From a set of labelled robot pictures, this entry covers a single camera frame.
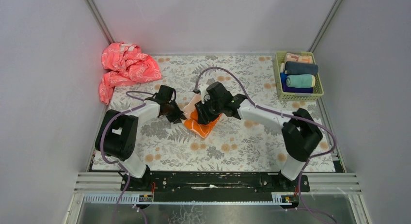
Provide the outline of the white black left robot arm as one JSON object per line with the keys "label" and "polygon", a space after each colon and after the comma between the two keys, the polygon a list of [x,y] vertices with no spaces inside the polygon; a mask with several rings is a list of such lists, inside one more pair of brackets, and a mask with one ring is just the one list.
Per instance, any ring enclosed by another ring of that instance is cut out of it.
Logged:
{"label": "white black left robot arm", "polygon": [[165,116],[170,123],[180,123],[183,112],[175,101],[176,90],[161,85],[159,90],[136,107],[122,112],[108,110],[100,126],[95,148],[107,164],[117,164],[127,175],[143,178],[148,166],[136,150],[137,132],[145,122]]}

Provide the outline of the orange and cream towel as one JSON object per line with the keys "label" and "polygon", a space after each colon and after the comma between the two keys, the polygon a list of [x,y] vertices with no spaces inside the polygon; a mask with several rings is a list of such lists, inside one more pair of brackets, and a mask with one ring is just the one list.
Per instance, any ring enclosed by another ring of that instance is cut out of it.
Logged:
{"label": "orange and cream towel", "polygon": [[203,139],[206,138],[213,130],[219,119],[221,118],[222,114],[219,117],[210,122],[209,124],[203,125],[198,123],[198,113],[195,108],[195,104],[201,101],[201,96],[199,94],[195,94],[191,101],[183,108],[183,114],[185,116],[185,120],[183,120],[183,125],[193,133],[199,135]]}

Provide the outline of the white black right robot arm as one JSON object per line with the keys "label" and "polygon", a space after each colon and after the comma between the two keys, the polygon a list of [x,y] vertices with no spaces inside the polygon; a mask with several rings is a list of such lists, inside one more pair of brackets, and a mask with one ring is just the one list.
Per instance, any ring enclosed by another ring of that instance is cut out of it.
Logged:
{"label": "white black right robot arm", "polygon": [[210,86],[197,85],[193,91],[200,96],[200,101],[195,103],[199,124],[209,124],[225,114],[257,122],[282,134],[288,156],[280,172],[290,181],[298,177],[323,138],[318,125],[305,109],[280,112],[259,106],[245,94],[232,95],[220,82]]}

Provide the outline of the yellow and teal towel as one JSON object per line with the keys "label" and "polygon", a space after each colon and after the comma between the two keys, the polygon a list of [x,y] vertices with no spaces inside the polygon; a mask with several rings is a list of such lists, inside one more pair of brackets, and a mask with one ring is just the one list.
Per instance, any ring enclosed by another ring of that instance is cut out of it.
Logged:
{"label": "yellow and teal towel", "polygon": [[294,88],[311,88],[315,86],[316,79],[314,75],[310,74],[289,75],[286,84],[288,87]]}

